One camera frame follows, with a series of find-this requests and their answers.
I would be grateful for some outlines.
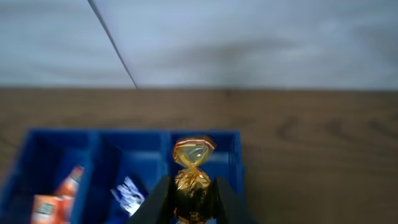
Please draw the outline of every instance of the blue plastic bin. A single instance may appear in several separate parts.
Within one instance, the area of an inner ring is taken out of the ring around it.
[[[243,198],[241,142],[235,131],[33,129],[4,186],[0,223],[30,223],[33,196],[52,195],[76,165],[85,169],[71,222],[104,223],[119,209],[110,190],[125,176],[149,194],[163,175],[182,169],[172,159],[175,142],[202,135],[217,148],[200,167],[211,178],[226,177]]]

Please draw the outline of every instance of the dark line on wall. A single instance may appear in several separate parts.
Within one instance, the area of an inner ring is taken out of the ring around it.
[[[96,5],[94,4],[94,1],[93,1],[93,0],[88,0],[88,4],[90,4],[91,9],[94,11],[94,13],[95,13],[95,15],[97,16],[99,22],[101,23],[103,29],[105,30],[106,35],[108,36],[109,40],[110,40],[111,43],[112,43],[112,46],[113,46],[114,50],[116,51],[116,54],[118,55],[120,61],[121,61],[122,64],[123,64],[124,69],[125,69],[126,72],[129,74],[132,83],[134,84],[134,86],[135,86],[136,88],[138,88],[136,82],[135,82],[134,79],[132,78],[132,75],[131,75],[129,69],[127,68],[126,64],[124,63],[124,60],[123,60],[122,56],[121,56],[120,53],[119,53],[118,47],[117,47],[116,44],[114,43],[114,40],[113,40],[113,38],[112,38],[112,35],[111,35],[111,33],[109,32],[109,29],[108,29],[108,27],[106,26],[104,19],[102,18],[101,14],[100,14],[100,12],[99,12],[99,10],[98,10],[98,8],[97,8]]]

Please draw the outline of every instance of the gold foil wrapper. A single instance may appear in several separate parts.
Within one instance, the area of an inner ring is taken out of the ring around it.
[[[213,218],[213,184],[209,176],[197,168],[216,148],[209,137],[180,139],[174,146],[174,161],[186,169],[175,176],[174,215],[186,224],[204,224]]]

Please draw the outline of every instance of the wooden table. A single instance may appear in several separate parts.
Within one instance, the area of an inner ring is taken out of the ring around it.
[[[398,223],[398,93],[0,90],[0,178],[30,127],[223,128],[260,223]]]

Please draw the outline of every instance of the white backdrop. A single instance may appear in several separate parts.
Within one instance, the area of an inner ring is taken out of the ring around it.
[[[0,2],[1,84],[132,86],[87,1]],[[94,3],[139,88],[398,89],[395,0]]]

